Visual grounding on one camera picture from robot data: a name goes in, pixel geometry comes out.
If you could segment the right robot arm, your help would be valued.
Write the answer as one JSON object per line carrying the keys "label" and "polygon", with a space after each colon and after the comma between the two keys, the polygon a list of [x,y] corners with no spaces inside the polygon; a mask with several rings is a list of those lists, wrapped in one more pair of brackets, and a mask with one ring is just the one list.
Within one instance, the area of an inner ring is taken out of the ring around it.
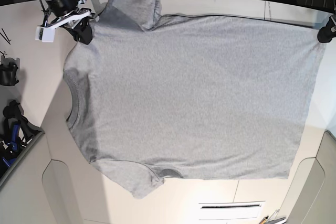
{"label": "right robot arm", "polygon": [[57,28],[70,33],[76,42],[88,45],[92,41],[90,21],[95,13],[89,8],[80,8],[86,0],[39,0],[44,19],[37,26],[35,39],[41,42],[53,42]]}

